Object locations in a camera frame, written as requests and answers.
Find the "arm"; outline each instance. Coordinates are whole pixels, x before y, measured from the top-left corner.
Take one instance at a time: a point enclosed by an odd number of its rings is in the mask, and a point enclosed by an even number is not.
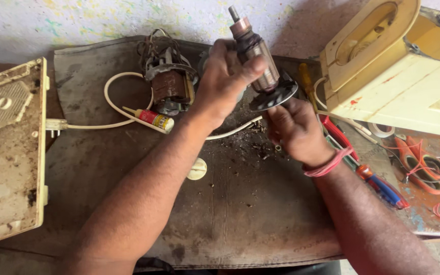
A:
[[[234,109],[242,89],[266,69],[256,58],[229,76],[226,55],[225,42],[215,42],[191,109],[94,211],[64,261],[65,273],[131,274],[154,244],[205,138]]]
[[[312,106],[292,99],[268,110],[269,136],[309,168],[329,162]],[[375,197],[348,166],[340,163],[314,178],[335,225],[342,251],[358,274],[440,274],[427,248]]]

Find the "red pliers handle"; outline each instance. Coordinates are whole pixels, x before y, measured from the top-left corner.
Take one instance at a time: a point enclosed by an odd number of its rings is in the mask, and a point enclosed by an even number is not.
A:
[[[352,148],[351,143],[347,139],[347,137],[337,128],[332,121],[325,115],[319,115],[320,121],[327,129],[328,133],[336,140],[342,147],[344,148]],[[353,157],[357,162],[359,162],[359,157],[355,151],[351,153],[351,157]]]

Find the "tape roll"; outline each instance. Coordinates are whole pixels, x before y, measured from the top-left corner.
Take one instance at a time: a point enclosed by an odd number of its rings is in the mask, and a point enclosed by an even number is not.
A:
[[[371,133],[379,138],[387,138],[395,133],[395,127],[376,123],[368,123]]]

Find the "cream plastic casing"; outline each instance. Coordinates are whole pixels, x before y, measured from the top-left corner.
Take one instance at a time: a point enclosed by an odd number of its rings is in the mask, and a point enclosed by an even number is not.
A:
[[[372,0],[320,59],[329,112],[440,134],[440,11]]]

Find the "screwdriver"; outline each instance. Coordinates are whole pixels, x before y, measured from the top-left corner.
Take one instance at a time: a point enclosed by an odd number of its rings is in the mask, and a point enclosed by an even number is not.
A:
[[[330,135],[332,142],[342,148]],[[404,209],[410,206],[407,200],[390,183],[376,175],[367,164],[359,164],[351,155],[347,156],[357,166],[356,174],[367,182],[380,196],[383,197],[396,209]]]

